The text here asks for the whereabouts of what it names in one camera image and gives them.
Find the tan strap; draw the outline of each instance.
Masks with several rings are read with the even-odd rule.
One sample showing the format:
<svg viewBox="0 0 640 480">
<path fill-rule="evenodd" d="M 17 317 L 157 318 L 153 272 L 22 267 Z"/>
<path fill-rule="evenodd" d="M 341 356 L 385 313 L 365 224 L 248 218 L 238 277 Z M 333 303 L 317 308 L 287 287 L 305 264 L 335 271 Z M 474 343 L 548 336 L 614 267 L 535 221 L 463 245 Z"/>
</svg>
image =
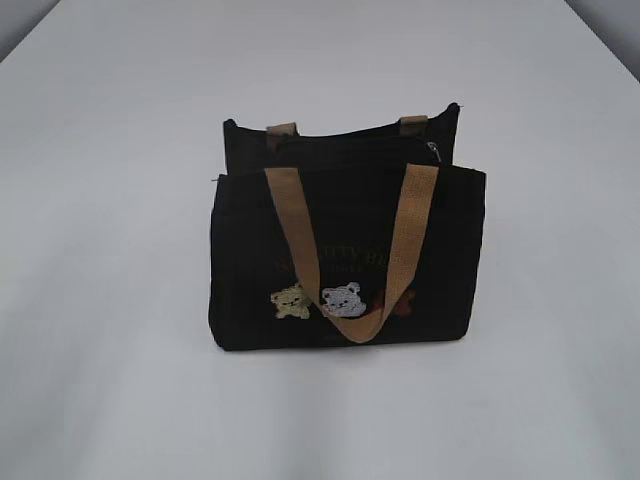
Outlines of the tan strap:
<svg viewBox="0 0 640 480">
<path fill-rule="evenodd" d="M 318 249 L 298 169 L 267 168 L 265 173 L 298 282 L 316 307 L 323 311 Z M 437 178 L 437 167 L 407 165 L 393 229 L 383 308 L 355 319 L 326 315 L 349 340 L 364 343 L 374 338 L 413 281 Z"/>
<path fill-rule="evenodd" d="M 267 127 L 267 148 L 271 151 L 275 151 L 278 143 L 280 143 L 285 135 L 289 135 L 291 137 L 298 136 L 298 127 L 296 122 L 281 123 L 280 125 Z"/>
<path fill-rule="evenodd" d="M 426 115 L 413 115 L 400 117 L 400 135 L 403 137 L 417 137 L 423 135 L 427 129 L 429 117 Z"/>
</svg>

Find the white backdrop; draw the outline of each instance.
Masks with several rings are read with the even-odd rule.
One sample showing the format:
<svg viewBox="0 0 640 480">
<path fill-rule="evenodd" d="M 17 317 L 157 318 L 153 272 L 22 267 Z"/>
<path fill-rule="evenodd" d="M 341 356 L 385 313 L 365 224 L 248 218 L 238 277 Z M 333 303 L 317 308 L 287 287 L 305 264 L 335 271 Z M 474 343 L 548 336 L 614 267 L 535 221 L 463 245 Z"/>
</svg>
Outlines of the white backdrop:
<svg viewBox="0 0 640 480">
<path fill-rule="evenodd" d="M 488 175 L 468 336 L 219 350 L 222 121 L 452 100 Z M 639 478 L 639 132 L 559 0 L 63 0 L 0 68 L 0 478 Z"/>
</svg>

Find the black canvas bag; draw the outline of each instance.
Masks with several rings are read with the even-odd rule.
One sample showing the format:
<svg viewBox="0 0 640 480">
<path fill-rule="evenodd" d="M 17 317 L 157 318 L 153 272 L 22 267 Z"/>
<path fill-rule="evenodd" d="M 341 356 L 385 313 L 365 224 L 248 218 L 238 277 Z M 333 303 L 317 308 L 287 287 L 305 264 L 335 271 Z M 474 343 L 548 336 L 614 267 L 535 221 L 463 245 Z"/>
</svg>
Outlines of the black canvas bag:
<svg viewBox="0 0 640 480">
<path fill-rule="evenodd" d="M 249 350 L 462 337 L 484 173 L 443 165 L 406 138 L 301 140 L 277 148 L 283 167 L 220 176 L 211 223 L 216 342 Z"/>
</svg>

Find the zipper pull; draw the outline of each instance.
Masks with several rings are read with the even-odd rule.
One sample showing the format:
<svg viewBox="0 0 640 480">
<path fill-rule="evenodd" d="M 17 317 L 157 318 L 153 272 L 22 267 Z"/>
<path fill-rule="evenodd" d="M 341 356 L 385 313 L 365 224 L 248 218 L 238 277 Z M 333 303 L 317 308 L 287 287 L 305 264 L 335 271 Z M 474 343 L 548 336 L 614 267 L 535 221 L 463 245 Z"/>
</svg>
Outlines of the zipper pull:
<svg viewBox="0 0 640 480">
<path fill-rule="evenodd" d="M 438 151 L 438 144 L 436 142 L 427 142 L 427 147 L 433 153 L 436 154 L 436 158 L 438 159 L 438 163 L 442 163 L 442 159 L 440 158 L 440 152 Z"/>
</svg>

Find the gray wall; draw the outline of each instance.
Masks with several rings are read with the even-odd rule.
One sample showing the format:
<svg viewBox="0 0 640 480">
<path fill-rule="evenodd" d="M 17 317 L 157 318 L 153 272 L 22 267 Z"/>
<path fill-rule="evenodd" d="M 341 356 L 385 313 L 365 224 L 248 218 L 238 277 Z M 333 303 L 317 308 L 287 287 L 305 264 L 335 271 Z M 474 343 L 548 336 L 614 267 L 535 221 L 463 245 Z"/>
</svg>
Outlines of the gray wall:
<svg viewBox="0 0 640 480">
<path fill-rule="evenodd" d="M 567 3 L 640 79 L 640 1 L 567 0 Z"/>
<path fill-rule="evenodd" d="M 0 61 L 56 3 L 58 0 L 0 0 Z"/>
</svg>

